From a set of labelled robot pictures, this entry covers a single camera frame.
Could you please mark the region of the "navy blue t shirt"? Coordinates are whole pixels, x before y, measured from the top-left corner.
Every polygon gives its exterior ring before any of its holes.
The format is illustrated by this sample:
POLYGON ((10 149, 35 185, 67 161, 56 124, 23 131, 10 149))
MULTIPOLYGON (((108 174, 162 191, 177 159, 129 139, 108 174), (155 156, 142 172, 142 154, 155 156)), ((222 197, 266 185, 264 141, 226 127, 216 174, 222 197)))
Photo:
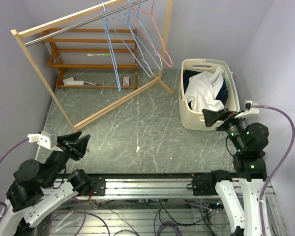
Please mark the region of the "navy blue t shirt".
MULTIPOLYGON (((199 72, 197 71, 192 71, 192 70, 185 70, 183 72, 183 90, 184 90, 184 93, 186 93, 186 90, 187 90, 187 87, 189 85, 189 79, 195 75, 198 75, 199 72)), ((227 89, 227 86, 226 86, 226 78, 223 77, 223 85, 216 97, 217 100, 220 100, 223 105, 226 104, 227 102, 227 99, 228 99, 228 95, 229 95, 229 91, 227 89)))

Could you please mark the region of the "white t shirt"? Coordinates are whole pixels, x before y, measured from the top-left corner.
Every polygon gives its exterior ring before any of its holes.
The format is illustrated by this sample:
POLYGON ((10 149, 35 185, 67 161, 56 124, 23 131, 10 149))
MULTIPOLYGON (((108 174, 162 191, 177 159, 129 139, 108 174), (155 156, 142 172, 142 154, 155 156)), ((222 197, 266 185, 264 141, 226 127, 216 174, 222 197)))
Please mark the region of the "white t shirt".
POLYGON ((224 84, 224 68, 217 66, 214 73, 204 71, 191 76, 184 92, 183 99, 191 104, 194 112, 202 109, 219 111, 224 109, 224 104, 217 96, 224 84))

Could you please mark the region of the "blue hanger of navy shirt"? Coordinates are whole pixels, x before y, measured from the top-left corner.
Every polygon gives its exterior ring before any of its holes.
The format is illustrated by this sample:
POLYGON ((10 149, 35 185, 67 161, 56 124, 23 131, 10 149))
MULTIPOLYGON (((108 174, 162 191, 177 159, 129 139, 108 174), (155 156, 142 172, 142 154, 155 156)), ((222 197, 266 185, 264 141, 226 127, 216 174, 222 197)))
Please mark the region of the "blue hanger of navy shirt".
POLYGON ((121 16, 120 16, 120 13, 118 12, 118 15, 119 15, 119 18, 112 18, 113 20, 116 20, 116 21, 119 21, 121 23, 123 23, 124 25, 126 25, 128 27, 128 29, 130 30, 130 33, 134 39, 134 43, 135 43, 135 50, 136 52, 133 53, 131 52, 132 56, 134 57, 136 63, 143 69, 143 71, 150 77, 152 78, 153 75, 152 75, 152 71, 151 71, 151 68, 149 66, 149 64, 145 61, 144 59, 144 55, 143 55, 143 52, 140 48, 140 46, 138 45, 138 41, 141 43, 140 39, 137 37, 137 35, 135 34, 135 32, 131 29, 131 26, 130 26, 130 15, 131 15, 131 2, 128 1, 128 5, 126 6, 126 9, 128 9, 128 12, 124 13, 124 15, 126 15, 126 20, 122 19, 121 16), (140 52, 140 54, 143 56, 143 62, 145 63, 145 65, 147 65, 147 68, 145 68, 141 62, 139 61, 138 59, 138 54, 137 52, 140 52))

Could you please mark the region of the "blue hanger of white shirt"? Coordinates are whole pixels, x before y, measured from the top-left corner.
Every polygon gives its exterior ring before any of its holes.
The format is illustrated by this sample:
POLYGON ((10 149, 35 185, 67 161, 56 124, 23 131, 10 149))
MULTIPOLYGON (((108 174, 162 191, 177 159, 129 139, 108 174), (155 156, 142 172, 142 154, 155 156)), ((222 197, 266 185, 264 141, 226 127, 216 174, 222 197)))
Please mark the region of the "blue hanger of white shirt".
POLYGON ((103 25, 104 25, 104 32, 107 38, 107 43, 108 43, 108 48, 109 48, 109 54, 111 56, 112 60, 112 65, 115 73, 115 78, 116 78, 116 83, 117 83, 117 88, 118 91, 121 91, 121 85, 120 85, 120 79, 119 79, 119 74, 118 74, 118 67, 117 67, 117 62, 113 50, 113 45, 110 37, 110 32, 109 32, 109 26, 108 26, 108 19, 107 19, 107 14, 106 14, 106 8, 104 2, 102 2, 103 5, 103 10, 104 10, 104 18, 102 19, 103 25))

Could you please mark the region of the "blue hanger of teal shirt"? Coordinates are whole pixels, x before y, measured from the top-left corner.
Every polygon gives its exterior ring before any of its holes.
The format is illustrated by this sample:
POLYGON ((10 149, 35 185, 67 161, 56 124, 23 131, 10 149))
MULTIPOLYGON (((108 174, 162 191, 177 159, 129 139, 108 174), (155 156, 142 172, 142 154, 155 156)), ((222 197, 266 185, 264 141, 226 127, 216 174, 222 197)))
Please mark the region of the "blue hanger of teal shirt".
POLYGON ((145 67, 138 61, 137 57, 134 56, 135 60, 139 63, 140 67, 147 73, 147 75, 151 78, 152 77, 152 70, 151 67, 149 65, 149 63, 145 60, 144 57, 144 53, 141 50, 140 45, 143 46, 143 48, 147 51, 147 53, 149 54, 149 56, 151 57, 151 59, 153 60, 153 62, 155 63, 156 67, 161 70, 163 68, 163 61, 162 61, 162 57, 160 56, 160 54, 157 52, 154 43, 151 39, 151 37, 149 36, 144 24, 141 22, 140 20, 140 7, 141 7, 141 1, 139 1, 138 3, 138 7, 136 8, 135 5, 132 5, 130 1, 128 1, 128 12, 124 13, 124 15, 127 15, 127 21, 126 22, 122 22, 123 24, 127 25, 128 28, 130 29, 130 16, 134 17, 134 19, 138 22, 138 24, 141 26, 142 28, 142 33, 144 34, 144 36, 146 37, 146 41, 150 44, 152 51, 150 51, 147 46, 142 42, 142 40, 136 36, 134 33, 131 33, 133 36, 133 39, 135 40, 135 43, 138 43, 138 49, 139 52, 142 56, 142 60, 145 63, 145 65, 147 66, 147 69, 145 69, 145 67))

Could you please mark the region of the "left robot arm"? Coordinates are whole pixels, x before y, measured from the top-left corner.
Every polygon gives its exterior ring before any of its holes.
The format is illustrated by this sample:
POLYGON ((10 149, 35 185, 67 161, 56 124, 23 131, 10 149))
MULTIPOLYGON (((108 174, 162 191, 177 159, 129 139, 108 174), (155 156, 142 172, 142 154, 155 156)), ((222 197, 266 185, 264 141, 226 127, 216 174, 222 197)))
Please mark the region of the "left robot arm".
POLYGON ((18 236, 34 229, 61 204, 72 197, 90 191, 91 180, 84 170, 75 170, 67 180, 45 197, 43 189, 53 187, 60 172, 66 169, 69 159, 79 161, 87 152, 90 135, 81 131, 58 136, 42 131, 29 134, 26 141, 51 151, 44 163, 34 159, 23 162, 13 174, 0 213, 0 236, 18 236))

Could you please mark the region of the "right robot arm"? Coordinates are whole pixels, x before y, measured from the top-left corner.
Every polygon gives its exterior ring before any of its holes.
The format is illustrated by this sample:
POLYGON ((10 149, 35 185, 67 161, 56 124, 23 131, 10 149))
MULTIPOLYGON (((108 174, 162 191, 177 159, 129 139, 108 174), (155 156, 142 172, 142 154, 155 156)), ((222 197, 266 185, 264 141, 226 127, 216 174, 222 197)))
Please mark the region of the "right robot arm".
POLYGON ((236 195, 233 180, 227 171, 212 171, 207 182, 211 194, 218 194, 229 219, 233 236, 269 236, 266 202, 262 199, 262 187, 267 179, 263 149, 268 145, 269 131, 261 123, 244 126, 242 114, 228 109, 202 111, 206 127, 216 122, 222 124, 217 131, 225 131, 236 148, 233 166, 238 176, 243 202, 236 195))

